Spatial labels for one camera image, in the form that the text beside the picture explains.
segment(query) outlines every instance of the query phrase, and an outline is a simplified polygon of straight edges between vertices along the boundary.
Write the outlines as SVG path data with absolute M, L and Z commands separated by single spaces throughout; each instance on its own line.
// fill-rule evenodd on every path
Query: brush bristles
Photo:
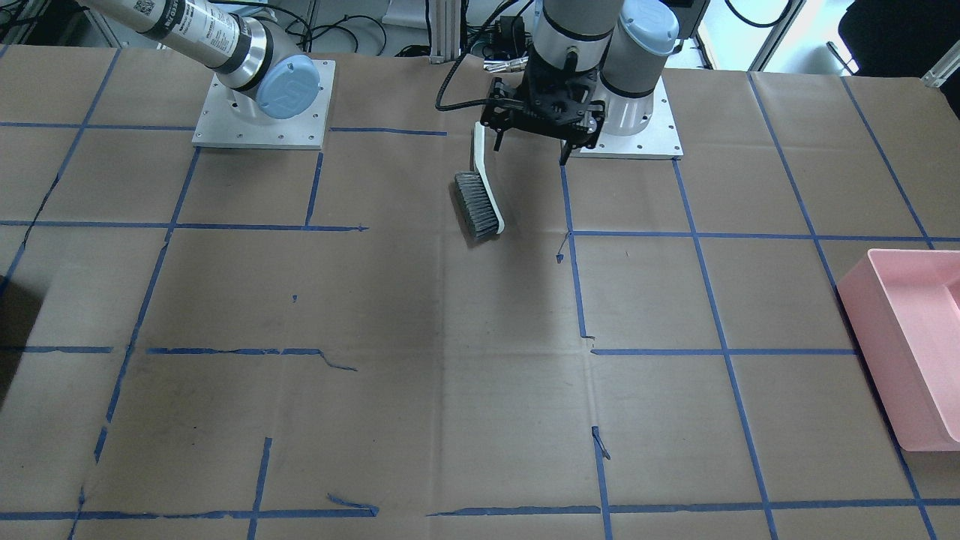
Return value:
M 493 211 L 493 201 L 477 172 L 459 172 L 453 177 L 457 188 L 457 202 L 474 239 L 496 233 L 500 222 Z

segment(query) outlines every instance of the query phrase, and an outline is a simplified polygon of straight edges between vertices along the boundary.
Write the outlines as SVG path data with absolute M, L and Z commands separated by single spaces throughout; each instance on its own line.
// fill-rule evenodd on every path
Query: pink bin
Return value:
M 837 289 L 900 445 L 960 450 L 960 251 L 870 250 Z

